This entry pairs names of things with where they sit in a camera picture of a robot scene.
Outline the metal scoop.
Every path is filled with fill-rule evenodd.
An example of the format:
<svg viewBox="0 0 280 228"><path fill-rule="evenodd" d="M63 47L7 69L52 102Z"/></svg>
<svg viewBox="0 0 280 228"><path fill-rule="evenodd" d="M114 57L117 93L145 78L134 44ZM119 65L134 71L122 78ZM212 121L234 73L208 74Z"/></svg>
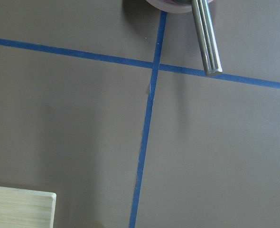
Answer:
<svg viewBox="0 0 280 228"><path fill-rule="evenodd" d="M215 39L209 4L206 0L192 0L191 7L206 76L223 72Z"/></svg>

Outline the pink bowl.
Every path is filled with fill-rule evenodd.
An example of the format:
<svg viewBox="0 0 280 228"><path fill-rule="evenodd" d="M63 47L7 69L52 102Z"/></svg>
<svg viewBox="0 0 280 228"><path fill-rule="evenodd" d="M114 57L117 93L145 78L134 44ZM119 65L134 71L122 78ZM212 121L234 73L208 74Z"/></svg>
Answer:
<svg viewBox="0 0 280 228"><path fill-rule="evenodd" d="M188 13L192 11L190 0L147 0L147 2L168 13Z"/></svg>

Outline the wooden cutting board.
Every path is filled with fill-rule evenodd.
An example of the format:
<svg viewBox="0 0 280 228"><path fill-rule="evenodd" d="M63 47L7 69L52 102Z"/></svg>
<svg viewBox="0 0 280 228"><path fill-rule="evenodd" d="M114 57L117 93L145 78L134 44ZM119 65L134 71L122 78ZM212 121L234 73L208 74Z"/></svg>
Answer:
<svg viewBox="0 0 280 228"><path fill-rule="evenodd" d="M0 186L0 228L52 228L56 194Z"/></svg>

